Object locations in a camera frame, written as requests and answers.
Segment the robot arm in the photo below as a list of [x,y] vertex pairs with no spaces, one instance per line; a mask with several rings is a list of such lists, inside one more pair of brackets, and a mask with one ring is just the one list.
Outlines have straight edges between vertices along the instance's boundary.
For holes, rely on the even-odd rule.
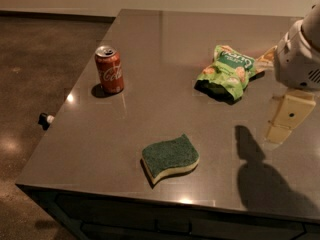
[[289,87],[270,121],[266,139],[283,143],[312,112],[320,90],[320,4],[293,24],[274,52],[278,82]]
[[320,4],[293,24],[274,54],[277,81],[290,88],[320,90]]

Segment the can lid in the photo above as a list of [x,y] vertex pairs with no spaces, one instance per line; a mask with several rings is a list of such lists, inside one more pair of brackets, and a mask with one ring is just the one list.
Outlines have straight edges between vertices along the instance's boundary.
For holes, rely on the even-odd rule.
[[115,53],[116,53],[116,49],[114,49],[113,47],[111,47],[109,45],[99,46],[96,50],[96,55],[98,55],[99,57],[104,57],[104,58],[111,57]]

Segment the snack bag label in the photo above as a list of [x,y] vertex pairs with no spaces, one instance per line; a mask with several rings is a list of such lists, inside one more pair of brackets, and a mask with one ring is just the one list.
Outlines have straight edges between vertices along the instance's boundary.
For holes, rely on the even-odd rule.
[[197,86],[213,95],[231,95],[234,101],[238,100],[249,78],[257,73],[254,62],[253,58],[230,46],[218,45],[214,50],[213,63],[198,76]]

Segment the table surface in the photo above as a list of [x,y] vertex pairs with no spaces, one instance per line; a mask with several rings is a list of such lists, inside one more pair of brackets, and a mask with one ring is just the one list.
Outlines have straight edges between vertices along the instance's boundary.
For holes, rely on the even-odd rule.
[[[258,57],[296,20],[122,10],[101,44],[120,52],[124,91],[100,96],[93,54],[16,183],[320,219],[319,108],[270,149],[270,105],[286,90],[273,72],[233,105],[194,89],[217,44]],[[182,134],[200,154],[198,167],[152,187],[143,148]]]

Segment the gray table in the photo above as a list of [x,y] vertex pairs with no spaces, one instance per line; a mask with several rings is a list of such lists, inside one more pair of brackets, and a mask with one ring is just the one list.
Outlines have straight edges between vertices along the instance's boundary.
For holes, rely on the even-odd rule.
[[[296,20],[122,10],[101,44],[120,52],[124,91],[101,95],[92,56],[17,185],[81,239],[313,239],[319,108],[270,150],[270,102],[286,90],[273,72],[250,82],[234,105],[194,89],[217,44],[257,57]],[[151,186],[142,149],[183,133],[198,167]]]

